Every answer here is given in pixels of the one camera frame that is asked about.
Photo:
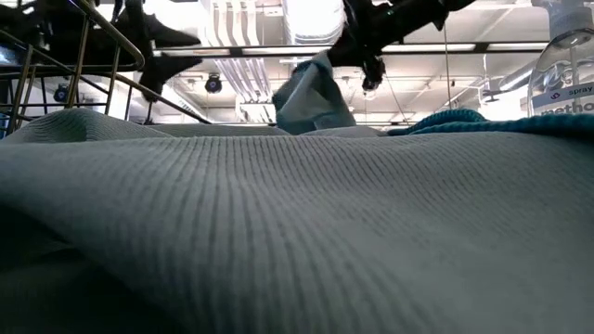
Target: ceiling light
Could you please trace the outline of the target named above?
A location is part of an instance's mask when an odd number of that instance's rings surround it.
[[[243,54],[248,56],[283,54],[283,55],[304,55],[317,54],[328,50],[329,45],[299,45],[299,46],[272,46],[272,47],[246,47]]]
[[[513,86],[515,86],[516,84],[519,84],[520,82],[526,80],[526,78],[528,78],[530,76],[530,74],[532,74],[531,71],[525,71],[524,73],[518,75],[517,78],[511,80],[508,83],[504,83],[502,84],[499,89],[503,90],[503,91],[507,91],[510,90]]]
[[[311,57],[301,57],[301,58],[283,58],[280,59],[278,62],[280,64],[301,64],[304,61],[311,60]]]
[[[447,46],[447,51],[472,51],[474,44],[453,44]],[[445,52],[446,45],[388,45],[382,49],[383,52]]]
[[[493,43],[487,47],[488,51],[516,51],[516,50],[543,50],[547,47],[547,43]]]
[[[231,52],[228,48],[220,47],[172,47],[163,48],[153,51],[155,57],[160,57],[162,54],[166,54],[170,57],[188,57],[188,56],[203,56],[203,57],[219,57],[227,58],[231,56]]]

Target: blue cloth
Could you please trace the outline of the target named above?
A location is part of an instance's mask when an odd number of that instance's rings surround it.
[[[301,63],[272,102],[278,127],[292,135],[356,125],[325,52]]]

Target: metal wire rack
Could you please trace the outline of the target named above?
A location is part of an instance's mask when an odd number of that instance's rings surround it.
[[[154,100],[161,102],[162,104],[175,109],[188,117],[197,120],[198,122],[202,123],[210,123],[208,120],[204,119],[200,115],[183,109],[182,107],[176,105],[174,102],[171,102],[164,97],[160,96],[159,94],[151,91],[147,87],[136,83],[118,72],[122,71],[138,71],[140,70],[144,64],[145,59],[140,53],[140,51],[130,42],[121,32],[119,32],[113,25],[111,25],[106,19],[104,19],[94,8],[92,5],[87,3],[85,0],[70,0],[70,4],[76,6],[78,10],[81,11],[83,16],[83,29],[82,35],[79,43],[78,48],[78,58],[76,64],[73,65],[66,65],[58,60],[48,56],[43,50],[39,48],[24,43],[23,41],[19,40],[17,37],[11,35],[8,32],[0,30],[0,37],[8,40],[12,43],[11,46],[15,47],[15,49],[20,49],[24,51],[24,57],[21,61],[21,65],[18,66],[1,66],[0,65],[0,80],[7,80],[12,82],[12,80],[17,80],[16,89],[13,88],[12,83],[8,85],[9,90],[9,103],[0,103],[0,124],[5,124],[7,121],[7,126],[0,125],[0,138],[4,135],[10,135],[14,131],[18,130],[21,126],[23,121],[30,122],[35,117],[30,117],[25,115],[25,111],[28,107],[42,107],[44,108],[44,114],[48,113],[49,107],[64,107],[64,108],[72,108],[73,106],[77,107],[105,107],[105,114],[109,115],[110,113],[110,103],[111,98],[114,92],[114,85],[116,81],[122,82],[128,85],[128,98],[125,107],[125,115],[127,117],[129,109],[130,109],[130,102],[133,90],[136,89],[143,93],[146,96],[152,96]],[[87,37],[89,34],[89,29],[91,29],[92,24],[95,23],[101,29],[103,29],[108,36],[110,36],[116,43],[115,46],[115,53],[113,57],[113,61],[109,65],[84,65],[84,52],[87,45]],[[133,64],[120,64],[120,54],[122,49],[129,53],[135,60]],[[43,59],[47,64],[32,64],[32,56],[36,55],[39,58]],[[96,76],[103,76],[110,78],[110,84],[108,89],[104,89],[97,83],[85,78],[84,75],[92,74]],[[48,77],[57,77],[57,76],[64,76],[70,75],[70,84],[67,93],[67,97],[64,103],[48,103],[45,96],[45,78]],[[42,96],[43,96],[43,103],[29,103],[29,98],[32,91],[32,84],[34,79],[41,80],[41,88],[42,88]],[[101,92],[107,95],[106,102],[99,102],[99,103],[81,103],[78,100],[78,84],[79,82],[84,82],[89,84],[91,87],[95,88],[98,92]],[[150,113],[152,110],[152,102],[148,105],[148,117],[150,118]]]

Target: clear plastic bottle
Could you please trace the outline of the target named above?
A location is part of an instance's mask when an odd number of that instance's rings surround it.
[[[529,115],[594,113],[592,10],[581,0],[535,6],[549,12],[550,43],[530,76]]]

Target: cable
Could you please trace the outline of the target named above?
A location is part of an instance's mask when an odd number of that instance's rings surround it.
[[[405,112],[402,110],[402,107],[400,107],[400,102],[398,102],[398,98],[396,97],[396,93],[394,92],[394,89],[392,88],[392,83],[390,83],[390,79],[388,79],[388,74],[385,74],[385,78],[386,78],[386,81],[388,82],[388,85],[390,86],[390,90],[392,91],[392,96],[394,97],[394,101],[396,101],[396,105],[398,106],[398,109],[400,110],[400,113],[402,114],[402,120],[404,122],[408,122],[407,116],[405,116]]]
[[[447,76],[447,101],[449,108],[452,109],[452,92],[449,82],[449,55],[447,54],[447,24],[444,23],[444,45],[445,45],[445,74]]]

